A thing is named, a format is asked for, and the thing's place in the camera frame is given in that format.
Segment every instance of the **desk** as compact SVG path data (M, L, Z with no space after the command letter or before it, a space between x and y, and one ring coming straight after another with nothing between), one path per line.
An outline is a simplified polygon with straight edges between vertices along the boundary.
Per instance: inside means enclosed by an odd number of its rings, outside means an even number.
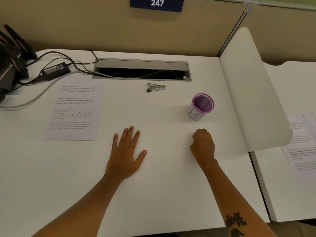
M94 61L89 51L58 51L83 63ZM166 90L147 93L145 80L103 80L97 141L41 141L58 84L28 107L1 111L0 236L30 236L79 200L103 176L113 134L130 125L141 131L136 153L147 149L148 154L140 170L125 180L113 197L99 236L224 227L207 180L189 150L191 136L198 128L212 133L215 156L223 171L263 220L269 221L218 58L115 52L96 55L186 61L192 82L151 81L166 85ZM47 55L30 66L30 76L37 76L56 57ZM91 76L80 73L67 78ZM18 95L8 96L3 105L24 103L47 85L20 88ZM215 109L193 121L186 108L199 92L213 97ZM140 110L146 110L144 116L136 115Z
M316 113L316 63L264 64L286 114ZM251 154L271 219L316 218L316 184L299 184L282 148Z

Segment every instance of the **black tattoo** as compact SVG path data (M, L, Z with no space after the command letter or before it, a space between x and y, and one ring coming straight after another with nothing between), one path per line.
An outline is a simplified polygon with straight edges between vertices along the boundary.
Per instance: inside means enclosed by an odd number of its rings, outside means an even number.
M245 236L242 232L240 232L238 229L234 228L230 231L231 237L240 237Z
M237 224L238 227L240 227L240 226L247 225L247 222L244 221L243 217L240 216L240 213L237 212L237 213L234 213L234 216L229 216L229 215L226 216L225 225L226 225L227 229L232 227L234 224ZM230 235L231 235L231 237L244 236L244 234L236 228L233 228L230 230Z
M241 225L247 225L247 222L244 221L239 212L234 213L234 217L229 215L226 216L225 225L227 228L232 227L235 223L238 225L238 227Z

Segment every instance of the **blue sign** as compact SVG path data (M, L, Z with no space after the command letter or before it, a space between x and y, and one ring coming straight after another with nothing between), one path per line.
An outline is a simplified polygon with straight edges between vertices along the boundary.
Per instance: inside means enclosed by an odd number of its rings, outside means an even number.
M131 7L170 11L170 12L181 12L184 0L130 0Z

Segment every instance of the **247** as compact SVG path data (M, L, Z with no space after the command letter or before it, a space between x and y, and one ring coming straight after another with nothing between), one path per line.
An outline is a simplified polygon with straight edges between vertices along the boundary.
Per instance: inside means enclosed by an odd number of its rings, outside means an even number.
M162 7L163 3L165 2L164 0L151 0L152 1L152 6L159 6Z

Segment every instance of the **open hand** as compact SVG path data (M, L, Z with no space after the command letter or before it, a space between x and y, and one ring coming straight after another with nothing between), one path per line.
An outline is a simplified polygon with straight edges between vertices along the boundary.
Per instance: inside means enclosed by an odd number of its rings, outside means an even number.
M129 129L125 128L118 146L118 135L114 134L112 152L105 169L105 173L119 177L122 180L132 176L139 169L147 154L147 151L143 150L134 162L133 155L140 131L136 131L131 142L133 129L133 126Z
M190 145L190 150L204 171L216 161L214 159L215 145L212 136L206 129L197 129L192 135L192 138L194 141L193 144Z

